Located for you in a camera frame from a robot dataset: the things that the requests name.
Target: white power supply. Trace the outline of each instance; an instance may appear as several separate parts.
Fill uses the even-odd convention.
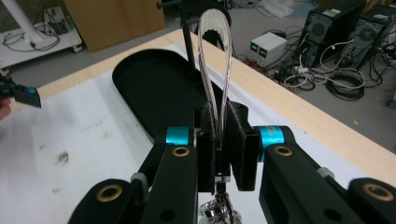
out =
[[[274,35],[273,33],[267,33],[265,35],[261,35],[257,38],[252,39],[250,42],[250,50],[248,52],[247,57],[250,60],[256,61],[257,55],[259,53],[260,45],[276,37],[277,35]]]
[[[267,41],[260,43],[259,51],[256,56],[258,66],[264,67],[273,63],[285,53],[286,42],[288,40],[271,33],[265,34],[271,36]]]

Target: cardboard box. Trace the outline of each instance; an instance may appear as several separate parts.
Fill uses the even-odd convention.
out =
[[[89,51],[108,48],[165,27],[158,0],[64,0]]]

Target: computer tower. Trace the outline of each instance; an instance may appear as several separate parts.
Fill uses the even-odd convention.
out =
[[[359,69],[377,50],[396,23],[396,7],[378,4],[361,15],[349,39],[338,55],[341,67]]]
[[[304,64],[315,67],[327,47],[347,41],[365,5],[365,0],[332,0],[311,10],[300,37]],[[341,46],[334,46],[326,51],[322,60],[341,49]]]

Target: floor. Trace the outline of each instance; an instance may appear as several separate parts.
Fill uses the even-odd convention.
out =
[[[309,1],[301,1],[301,3],[296,1],[291,7],[294,9],[293,14],[282,19],[273,16],[255,4],[241,4],[230,9],[229,12],[233,21],[233,46],[237,58],[240,60],[246,59],[250,40],[266,31],[282,30],[291,33],[301,29],[297,26],[304,26],[308,11],[315,6]],[[178,29],[177,13],[175,8],[166,9],[166,28],[153,34],[96,52],[89,52],[86,49],[79,53],[74,53],[69,49],[62,50],[11,66],[9,67],[10,74],[16,83],[22,85],[34,87],[45,85],[126,49]],[[387,107],[387,101],[392,99],[396,90],[395,70],[387,72],[384,79],[385,82],[381,86],[365,89],[365,95],[358,101],[340,100],[331,95],[324,86],[317,86],[313,91],[301,91],[296,94],[345,123],[346,126],[396,153],[396,109]]]

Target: table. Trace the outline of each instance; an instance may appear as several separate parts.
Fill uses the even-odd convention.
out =
[[[194,53],[197,55],[198,45],[195,35],[192,36],[192,43]],[[110,85],[109,73],[125,57],[142,49],[164,48],[171,44],[184,46],[181,30],[136,48],[128,49],[119,55],[41,87],[39,92],[44,101],[43,111],[25,108],[24,105],[17,103],[12,104],[13,113],[10,118],[0,122],[0,177],[5,178],[7,182],[0,184],[0,222],[7,223],[3,220],[18,220],[22,223],[29,220],[30,223],[65,223],[79,200],[93,184],[107,177],[127,179],[137,171],[141,161],[147,155],[151,143],[144,137],[134,140],[125,135],[130,132],[136,136],[145,136],[144,131],[138,127],[137,123],[134,123],[134,116],[127,106],[117,97],[117,94],[114,94],[115,88],[106,88],[105,92],[102,92],[102,88]],[[213,69],[222,71],[224,69],[221,66],[224,58],[222,52],[208,44],[205,44],[205,51],[210,51],[206,54],[206,63]],[[365,175],[396,186],[396,169],[393,167],[396,164],[395,155],[237,60],[233,60],[231,81],[235,88],[243,91],[251,99],[249,101],[247,98],[249,101],[247,106],[262,105],[262,111],[259,111],[260,113],[256,114],[256,117],[263,117],[265,122],[275,122],[272,123],[275,125],[285,123],[290,125],[302,148],[320,165],[333,170],[336,179],[339,176],[343,186],[351,178]],[[84,99],[87,92],[98,96],[95,98],[97,100],[95,105],[90,105]],[[100,105],[106,106],[108,102],[115,102],[115,106],[106,109],[99,107]],[[75,111],[79,110],[76,106],[78,104],[86,105],[97,113],[77,115]],[[56,115],[48,114],[46,118],[41,118],[40,113],[54,110],[58,111]],[[23,114],[21,117],[25,118],[23,125],[31,122],[32,125],[28,126],[29,130],[20,131],[17,124],[21,125],[22,122],[12,120],[19,117],[19,114]],[[73,127],[78,127],[80,131],[89,132],[90,137],[84,139],[81,136],[73,135],[77,139],[67,139],[71,133],[57,129],[65,124],[75,125]],[[109,129],[100,129],[104,125],[107,125]],[[26,134],[27,138],[23,136],[24,133],[30,133],[32,130],[36,132],[44,130],[44,132],[35,133],[39,138],[33,140],[29,139],[30,134]],[[111,141],[107,141],[111,138],[113,138],[112,141],[115,141],[114,138],[119,139],[120,147],[112,148]],[[52,145],[43,144],[44,140],[48,140]],[[4,148],[3,145],[4,143],[6,143],[6,147],[14,146],[13,144],[21,145],[19,142],[25,143],[26,147],[34,147],[32,150],[26,148],[30,156],[26,156],[23,149],[14,152],[12,148]],[[49,151],[50,146],[54,146],[54,144],[61,148]],[[94,155],[86,154],[82,151],[77,152],[76,147],[84,148],[84,150],[87,148],[87,151],[88,147],[98,147],[100,152]],[[109,153],[103,150],[103,147],[117,150],[118,153],[116,153],[117,155]],[[77,155],[76,153],[79,153],[80,156],[77,160],[74,157]],[[6,158],[6,155],[12,155],[12,158]],[[33,161],[29,161],[30,159],[25,161],[25,157],[33,158]],[[131,161],[133,165],[125,164],[128,161]],[[71,162],[78,163],[79,167],[69,166]],[[49,170],[46,164],[56,165],[57,168]],[[111,168],[104,170],[101,165],[111,166]],[[97,174],[95,172],[97,169],[104,171],[102,174]],[[21,174],[21,172],[30,170],[34,170],[32,175]],[[17,177],[10,176],[10,174],[21,176],[15,180]],[[16,186],[18,189],[15,189],[17,192],[14,192],[11,187]],[[259,187],[255,192],[241,194],[238,194],[234,187],[230,187],[234,207],[242,213],[246,223],[255,223],[254,220],[264,219],[258,202]],[[29,190],[35,190],[38,192],[37,195],[44,196],[40,198],[29,194]],[[210,195],[202,197],[200,195],[200,203],[210,199]],[[5,202],[11,203],[13,209],[10,210]],[[29,203],[30,207],[21,205],[26,203]],[[251,206],[243,206],[241,203],[249,203]],[[15,210],[19,207],[21,214]],[[4,208],[8,208],[7,214],[4,214],[5,212],[2,210]]]

